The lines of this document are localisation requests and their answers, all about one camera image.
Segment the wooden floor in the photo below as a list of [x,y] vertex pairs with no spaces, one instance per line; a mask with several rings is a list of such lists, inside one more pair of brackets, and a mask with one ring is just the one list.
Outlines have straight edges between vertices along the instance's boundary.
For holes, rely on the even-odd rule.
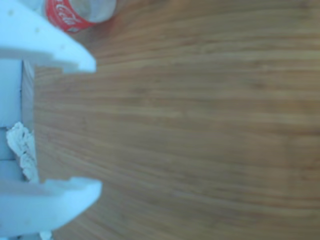
[[56,240],[318,240],[320,1],[137,0],[37,72],[42,179],[101,179]]

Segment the coca-cola bottle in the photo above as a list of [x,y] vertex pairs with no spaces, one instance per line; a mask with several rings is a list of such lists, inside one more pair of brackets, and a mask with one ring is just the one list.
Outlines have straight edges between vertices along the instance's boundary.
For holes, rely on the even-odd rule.
[[77,33],[109,20],[126,0],[44,0],[44,15],[56,27]]

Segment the wooden surface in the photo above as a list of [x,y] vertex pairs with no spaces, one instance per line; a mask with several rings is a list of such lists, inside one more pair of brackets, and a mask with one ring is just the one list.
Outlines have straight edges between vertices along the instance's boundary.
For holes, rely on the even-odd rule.
[[101,179],[57,240],[318,240],[320,1],[141,0],[37,72],[41,177]]

